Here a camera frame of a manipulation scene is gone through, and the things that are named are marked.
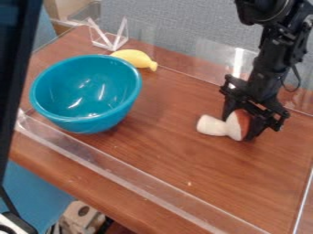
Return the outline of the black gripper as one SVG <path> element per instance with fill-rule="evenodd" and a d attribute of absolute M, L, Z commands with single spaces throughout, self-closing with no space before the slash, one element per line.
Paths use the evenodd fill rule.
<path fill-rule="evenodd" d="M 220 93 L 224 96 L 220 116 L 223 120 L 236 109 L 243 109 L 252 116 L 244 136 L 246 141 L 258 137 L 266 128 L 271 128 L 275 132 L 282 129 L 284 121 L 290 118 L 290 113 L 278 101 L 276 95 L 271 95 L 263 100 L 258 99 L 248 83 L 230 74 L 224 75 Z"/>

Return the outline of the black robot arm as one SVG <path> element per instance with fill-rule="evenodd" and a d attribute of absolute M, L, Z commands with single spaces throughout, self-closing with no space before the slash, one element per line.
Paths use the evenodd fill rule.
<path fill-rule="evenodd" d="M 307 0 L 234 0 L 234 3 L 242 24 L 263 27 L 248 78 L 226 75 L 220 86 L 222 119 L 228 125 L 228 136 L 248 141 L 267 128 L 279 131 L 290 117 L 276 94 L 306 54 L 313 4 Z"/>

